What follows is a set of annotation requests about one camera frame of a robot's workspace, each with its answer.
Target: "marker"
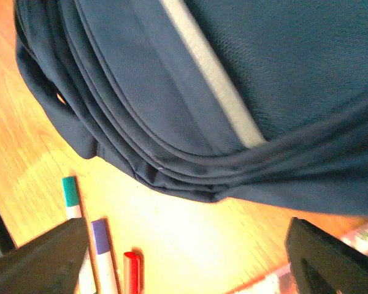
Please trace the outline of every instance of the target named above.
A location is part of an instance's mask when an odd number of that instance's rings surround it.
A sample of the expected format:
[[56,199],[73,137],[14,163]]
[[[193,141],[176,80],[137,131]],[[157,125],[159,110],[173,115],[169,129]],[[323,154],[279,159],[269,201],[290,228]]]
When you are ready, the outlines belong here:
[[97,252],[97,266],[102,294],[118,294],[112,255],[104,219],[91,222]]
[[140,293],[140,256],[124,253],[124,294]]
[[[79,196],[76,189],[74,176],[61,180],[66,201],[67,219],[82,217],[79,205]],[[85,258],[79,271],[79,290],[81,294],[96,294],[96,283],[94,281],[93,268],[91,267],[90,253],[86,250]]]

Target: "navy blue bag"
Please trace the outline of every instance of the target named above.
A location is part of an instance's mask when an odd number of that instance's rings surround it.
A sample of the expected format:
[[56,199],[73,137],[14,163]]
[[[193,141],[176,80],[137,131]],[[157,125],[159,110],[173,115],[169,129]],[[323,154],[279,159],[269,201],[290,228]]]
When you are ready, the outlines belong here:
[[368,215],[368,1],[17,0],[63,138],[144,185]]

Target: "red object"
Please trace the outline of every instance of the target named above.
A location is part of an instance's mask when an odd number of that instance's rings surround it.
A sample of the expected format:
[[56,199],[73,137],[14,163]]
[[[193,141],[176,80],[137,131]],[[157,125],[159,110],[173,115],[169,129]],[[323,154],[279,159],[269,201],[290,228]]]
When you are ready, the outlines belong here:
[[140,294],[140,256],[124,253],[124,294]]

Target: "purple cap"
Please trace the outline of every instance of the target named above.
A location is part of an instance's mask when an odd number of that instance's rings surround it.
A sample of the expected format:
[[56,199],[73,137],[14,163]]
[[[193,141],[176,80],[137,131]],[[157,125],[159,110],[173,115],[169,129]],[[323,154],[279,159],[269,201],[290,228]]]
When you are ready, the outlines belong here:
[[91,222],[91,228],[93,229],[94,243],[96,245],[97,255],[108,252],[109,241],[108,234],[106,232],[105,219],[99,219]]

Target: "wooden surface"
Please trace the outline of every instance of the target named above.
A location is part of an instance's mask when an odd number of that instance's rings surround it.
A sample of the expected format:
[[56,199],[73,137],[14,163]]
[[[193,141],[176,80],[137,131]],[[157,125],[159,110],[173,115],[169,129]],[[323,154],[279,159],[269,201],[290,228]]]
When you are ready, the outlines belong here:
[[80,158],[24,85],[14,36],[12,1],[0,1],[0,213],[17,246],[66,219],[68,175],[78,177],[88,221],[108,220],[120,282],[123,252],[142,251],[146,294],[223,294],[284,265],[293,216],[335,236],[367,220],[233,199],[191,202],[153,192],[102,159]]

